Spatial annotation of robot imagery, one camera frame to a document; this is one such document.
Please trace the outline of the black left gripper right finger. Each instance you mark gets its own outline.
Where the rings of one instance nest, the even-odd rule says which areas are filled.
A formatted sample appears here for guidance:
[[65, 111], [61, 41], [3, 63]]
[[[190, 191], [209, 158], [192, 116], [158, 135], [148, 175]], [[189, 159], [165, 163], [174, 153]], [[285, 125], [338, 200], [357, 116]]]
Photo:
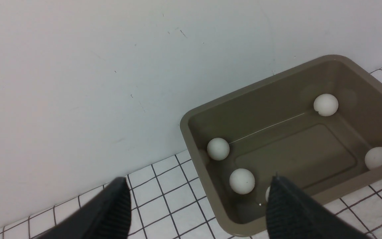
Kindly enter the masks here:
[[288, 178], [272, 178], [266, 207], [270, 239], [367, 239]]

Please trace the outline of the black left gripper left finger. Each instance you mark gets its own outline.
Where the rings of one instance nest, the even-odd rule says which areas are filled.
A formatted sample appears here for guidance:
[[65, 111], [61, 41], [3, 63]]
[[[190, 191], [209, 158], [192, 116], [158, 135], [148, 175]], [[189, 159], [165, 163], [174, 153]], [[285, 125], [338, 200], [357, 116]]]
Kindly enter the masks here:
[[103, 191], [40, 239], [126, 239], [132, 221], [131, 195], [125, 177]]

